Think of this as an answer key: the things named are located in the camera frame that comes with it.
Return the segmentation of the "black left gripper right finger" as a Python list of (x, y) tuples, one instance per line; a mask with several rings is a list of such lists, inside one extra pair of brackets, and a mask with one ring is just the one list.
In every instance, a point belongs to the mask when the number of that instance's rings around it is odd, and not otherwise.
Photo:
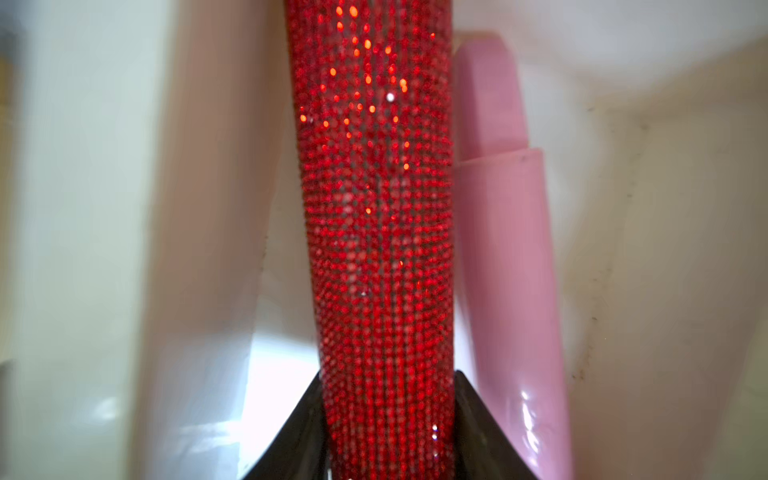
[(460, 480), (536, 480), (472, 384), (454, 373), (455, 478)]

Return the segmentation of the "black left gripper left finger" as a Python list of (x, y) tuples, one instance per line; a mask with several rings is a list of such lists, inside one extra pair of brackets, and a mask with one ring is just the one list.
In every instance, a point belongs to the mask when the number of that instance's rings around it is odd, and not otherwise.
[(317, 374), (245, 480), (329, 479), (328, 433)]

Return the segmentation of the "pink microphone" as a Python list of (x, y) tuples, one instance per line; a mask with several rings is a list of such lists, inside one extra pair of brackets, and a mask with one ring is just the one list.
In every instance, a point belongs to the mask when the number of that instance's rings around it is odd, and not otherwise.
[(454, 57), (455, 224), (478, 393), (539, 479), (573, 461), (543, 152), (529, 143), (517, 64), (498, 37)]

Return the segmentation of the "white drawer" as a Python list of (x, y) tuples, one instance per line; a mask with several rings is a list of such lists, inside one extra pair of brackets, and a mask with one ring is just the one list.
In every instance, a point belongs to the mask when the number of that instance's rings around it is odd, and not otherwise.
[[(575, 475), (767, 475), (767, 5), (458, 1), (545, 153)], [(1, 475), (236, 479), (318, 368), (283, 6), (1, 5)]]

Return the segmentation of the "red glitter microphone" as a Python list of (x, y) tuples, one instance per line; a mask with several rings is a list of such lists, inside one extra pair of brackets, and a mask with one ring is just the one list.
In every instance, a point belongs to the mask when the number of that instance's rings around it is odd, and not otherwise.
[(452, 7), (284, 9), (331, 474), (450, 479)]

